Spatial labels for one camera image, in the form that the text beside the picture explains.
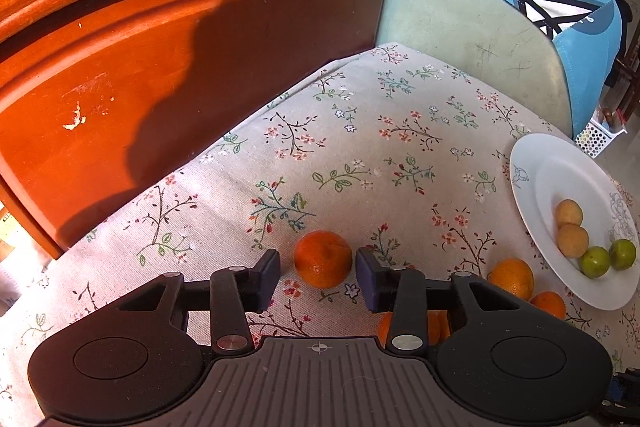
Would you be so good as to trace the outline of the white perforated basket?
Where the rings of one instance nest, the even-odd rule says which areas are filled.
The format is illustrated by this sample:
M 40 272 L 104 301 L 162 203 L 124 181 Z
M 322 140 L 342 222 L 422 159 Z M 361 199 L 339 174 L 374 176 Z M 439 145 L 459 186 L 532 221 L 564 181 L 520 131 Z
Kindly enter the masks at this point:
M 594 159 L 626 132 L 625 126 L 618 126 L 611 130 L 591 119 L 585 129 L 576 136 L 575 143 L 585 154 Z

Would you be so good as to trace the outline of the lone small tangerine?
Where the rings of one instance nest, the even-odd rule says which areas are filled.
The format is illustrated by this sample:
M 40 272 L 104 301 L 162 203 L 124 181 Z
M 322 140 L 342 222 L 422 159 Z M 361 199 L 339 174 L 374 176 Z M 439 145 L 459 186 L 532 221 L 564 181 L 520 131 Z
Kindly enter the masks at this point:
M 294 267 L 308 285 L 328 289 L 340 285 L 352 271 L 352 248 L 330 231 L 305 234 L 294 248 Z

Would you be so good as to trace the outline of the white floral plate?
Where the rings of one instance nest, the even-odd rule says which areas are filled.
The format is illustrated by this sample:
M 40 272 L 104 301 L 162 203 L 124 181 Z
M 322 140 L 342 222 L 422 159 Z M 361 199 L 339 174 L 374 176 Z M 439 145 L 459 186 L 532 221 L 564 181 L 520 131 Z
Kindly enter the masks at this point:
M 610 177 L 572 143 L 532 133 L 512 148 L 510 178 L 527 231 L 564 285 L 593 308 L 626 306 L 639 283 L 639 239 Z

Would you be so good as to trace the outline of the small green fruit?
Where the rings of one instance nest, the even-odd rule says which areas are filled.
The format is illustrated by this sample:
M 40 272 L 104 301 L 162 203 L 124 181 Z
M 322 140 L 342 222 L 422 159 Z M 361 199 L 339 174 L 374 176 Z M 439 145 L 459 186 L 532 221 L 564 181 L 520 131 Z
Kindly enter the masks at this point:
M 601 246 L 590 247 L 585 254 L 578 259 L 578 265 L 582 274 L 588 279 L 594 280 L 608 272 L 611 259 L 608 251 Z

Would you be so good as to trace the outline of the brown kiwi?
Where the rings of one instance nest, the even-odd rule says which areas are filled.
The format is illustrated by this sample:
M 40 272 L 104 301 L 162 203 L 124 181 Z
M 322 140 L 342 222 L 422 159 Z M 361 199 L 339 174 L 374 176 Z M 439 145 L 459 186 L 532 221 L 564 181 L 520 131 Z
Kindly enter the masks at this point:
M 565 257 L 580 258 L 589 248 L 589 234 L 580 225 L 565 223 L 556 233 L 556 246 Z
M 584 212 L 573 199 L 563 199 L 555 207 L 554 220 L 558 228 L 562 228 L 564 225 L 578 225 L 580 227 L 582 220 L 584 220 Z

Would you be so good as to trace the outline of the floral tablecloth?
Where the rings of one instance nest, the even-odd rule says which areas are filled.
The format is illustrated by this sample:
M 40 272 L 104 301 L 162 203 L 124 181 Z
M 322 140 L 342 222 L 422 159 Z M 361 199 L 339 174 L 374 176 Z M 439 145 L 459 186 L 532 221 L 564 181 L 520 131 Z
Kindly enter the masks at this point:
M 637 366 L 637 301 L 599 311 L 577 298 L 516 207 L 529 175 L 512 147 L 553 132 L 497 89 L 397 43 L 323 67 L 93 227 L 24 291 L 1 320 L 2 424 L 41 421 L 27 364 L 43 340 L 165 272 L 206 280 L 274 248 L 283 277 L 269 309 L 248 319 L 255 337 L 373 334 L 353 277 L 318 289 L 297 275 L 296 243 L 320 230 L 433 279 L 521 258 L 616 369 Z

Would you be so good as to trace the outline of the pale green sofa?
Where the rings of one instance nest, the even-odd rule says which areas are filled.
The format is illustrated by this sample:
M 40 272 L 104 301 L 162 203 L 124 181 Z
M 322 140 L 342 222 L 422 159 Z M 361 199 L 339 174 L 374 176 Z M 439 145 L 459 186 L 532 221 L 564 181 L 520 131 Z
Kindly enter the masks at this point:
M 504 0 L 384 0 L 376 42 L 438 58 L 573 134 L 555 47 Z

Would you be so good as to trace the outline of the red wooden cabinet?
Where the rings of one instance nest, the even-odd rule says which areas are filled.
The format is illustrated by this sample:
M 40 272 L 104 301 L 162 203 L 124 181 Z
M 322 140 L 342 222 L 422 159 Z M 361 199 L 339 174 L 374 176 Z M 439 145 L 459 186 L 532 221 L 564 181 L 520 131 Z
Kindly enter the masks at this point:
M 384 0 L 1 0 L 1 200 L 58 257 L 254 110 L 372 48 Z

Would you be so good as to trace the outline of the large green fruit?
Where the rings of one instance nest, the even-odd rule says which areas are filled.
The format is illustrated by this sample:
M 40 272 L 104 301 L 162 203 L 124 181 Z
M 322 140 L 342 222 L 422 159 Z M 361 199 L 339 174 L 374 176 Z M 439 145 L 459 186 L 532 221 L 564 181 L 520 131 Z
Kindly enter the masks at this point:
M 616 239 L 608 250 L 611 267 L 617 271 L 630 269 L 637 258 L 637 248 L 629 239 Z

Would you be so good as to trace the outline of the tangerine top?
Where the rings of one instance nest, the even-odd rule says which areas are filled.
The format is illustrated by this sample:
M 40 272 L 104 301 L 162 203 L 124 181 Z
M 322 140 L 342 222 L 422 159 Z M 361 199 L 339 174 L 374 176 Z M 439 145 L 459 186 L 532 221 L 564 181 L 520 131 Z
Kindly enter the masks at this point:
M 534 273 L 522 259 L 509 258 L 498 262 L 488 274 L 487 280 L 525 301 L 533 297 Z

